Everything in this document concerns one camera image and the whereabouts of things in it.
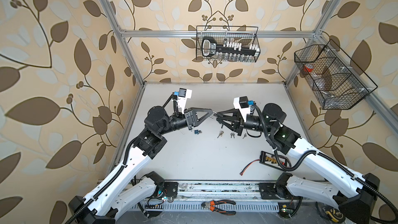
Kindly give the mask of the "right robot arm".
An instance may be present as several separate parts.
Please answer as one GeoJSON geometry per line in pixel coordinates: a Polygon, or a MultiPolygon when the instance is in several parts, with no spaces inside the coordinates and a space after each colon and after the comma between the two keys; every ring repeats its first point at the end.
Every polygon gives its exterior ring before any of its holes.
{"type": "Polygon", "coordinates": [[[388,223],[388,220],[372,216],[377,199],[381,199],[394,215],[398,214],[394,204],[378,191],[378,177],[351,170],[311,145],[283,124],[287,115],[279,105],[268,103],[260,109],[253,101],[248,101],[215,116],[221,125],[238,135],[244,129],[264,134],[283,171],[275,184],[281,198],[292,195],[321,202],[339,210],[356,224],[367,224],[370,220],[388,223]]]}

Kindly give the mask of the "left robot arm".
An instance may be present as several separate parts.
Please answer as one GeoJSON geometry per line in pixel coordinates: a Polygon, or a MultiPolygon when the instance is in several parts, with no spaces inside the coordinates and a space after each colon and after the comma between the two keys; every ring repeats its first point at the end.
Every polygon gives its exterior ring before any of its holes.
{"type": "Polygon", "coordinates": [[[151,108],[143,131],[126,145],[119,164],[91,192],[70,201],[72,216],[67,223],[114,224],[139,202],[157,196],[164,179],[156,172],[150,172],[130,189],[126,186],[164,147],[164,134],[197,127],[212,114],[211,109],[189,108],[183,114],[169,116],[161,106],[151,108]]]}

